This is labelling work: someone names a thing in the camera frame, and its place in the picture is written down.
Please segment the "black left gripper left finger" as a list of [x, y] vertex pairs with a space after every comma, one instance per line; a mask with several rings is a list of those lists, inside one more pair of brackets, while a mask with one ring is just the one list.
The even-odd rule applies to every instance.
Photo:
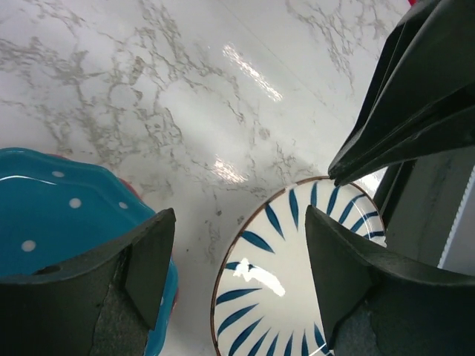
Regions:
[[31, 275], [1, 279], [3, 355], [144, 355], [175, 296], [175, 213]]

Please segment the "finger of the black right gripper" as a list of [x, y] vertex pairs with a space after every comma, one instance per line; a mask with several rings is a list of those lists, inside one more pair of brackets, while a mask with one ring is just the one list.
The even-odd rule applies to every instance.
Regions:
[[418, 1], [384, 43], [350, 135], [328, 168], [345, 185], [474, 145], [474, 2]]

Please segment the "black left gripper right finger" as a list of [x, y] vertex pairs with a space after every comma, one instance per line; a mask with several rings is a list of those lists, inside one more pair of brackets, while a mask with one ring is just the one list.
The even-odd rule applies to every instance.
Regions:
[[335, 355], [472, 355], [474, 278], [428, 266], [309, 206], [306, 239]]

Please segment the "white plate with blue stripes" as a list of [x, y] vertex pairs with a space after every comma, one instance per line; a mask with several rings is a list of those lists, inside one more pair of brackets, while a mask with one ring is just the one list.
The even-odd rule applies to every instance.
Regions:
[[378, 209], [357, 185], [313, 177], [281, 189], [241, 226], [220, 266], [210, 313], [218, 355], [331, 354], [307, 251], [309, 206], [385, 242]]

